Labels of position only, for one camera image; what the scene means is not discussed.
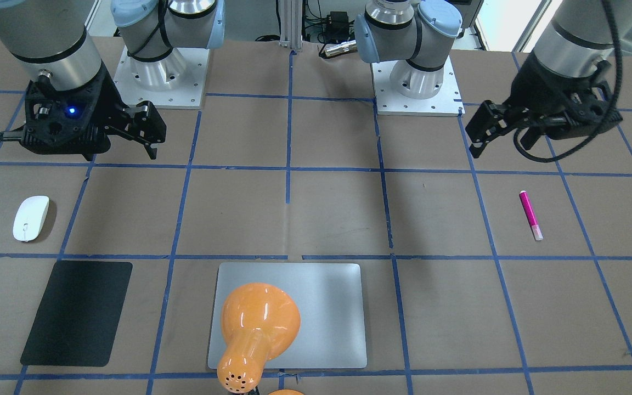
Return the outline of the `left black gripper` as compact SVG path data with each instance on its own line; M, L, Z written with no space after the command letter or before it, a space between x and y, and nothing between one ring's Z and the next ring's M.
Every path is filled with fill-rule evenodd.
M566 77L547 69L532 53L511 85L506 104L485 100L465 127L474 159L498 137L526 128L527 138L580 138L607 132L607 60L586 77Z

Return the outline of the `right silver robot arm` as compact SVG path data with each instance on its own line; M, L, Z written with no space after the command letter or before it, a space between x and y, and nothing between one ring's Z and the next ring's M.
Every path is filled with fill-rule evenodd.
M81 19L64 1L0 1L0 41L30 77L25 123L0 132L38 155L82 155L110 150L116 135L156 159L166 124L151 101L123 102Z

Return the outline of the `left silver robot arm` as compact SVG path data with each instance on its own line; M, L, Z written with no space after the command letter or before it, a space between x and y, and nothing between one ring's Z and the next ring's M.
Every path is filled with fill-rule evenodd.
M522 156L557 162L622 122L622 38L632 28L632 1L564 1L512 80L501 104L485 100L465 128L479 158L513 133Z

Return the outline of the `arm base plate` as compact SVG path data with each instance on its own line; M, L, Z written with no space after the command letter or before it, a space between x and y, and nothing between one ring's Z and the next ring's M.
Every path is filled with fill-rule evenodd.
M417 70L405 60L372 63L371 70L380 115L456 117L465 113L450 57L433 72Z
M165 59L140 62L122 52L113 81L128 105L147 100L158 109L200 110L210 54L206 48L174 48Z

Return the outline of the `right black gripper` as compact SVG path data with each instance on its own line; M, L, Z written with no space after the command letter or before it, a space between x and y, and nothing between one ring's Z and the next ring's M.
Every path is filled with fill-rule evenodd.
M109 149L109 135L118 135L140 143L149 158L155 160L156 145L166 141L167 132L167 125L156 106L151 101L141 101L138 105L128 107L121 100L107 69L100 69L92 83L92 87L99 90L91 115L95 147Z

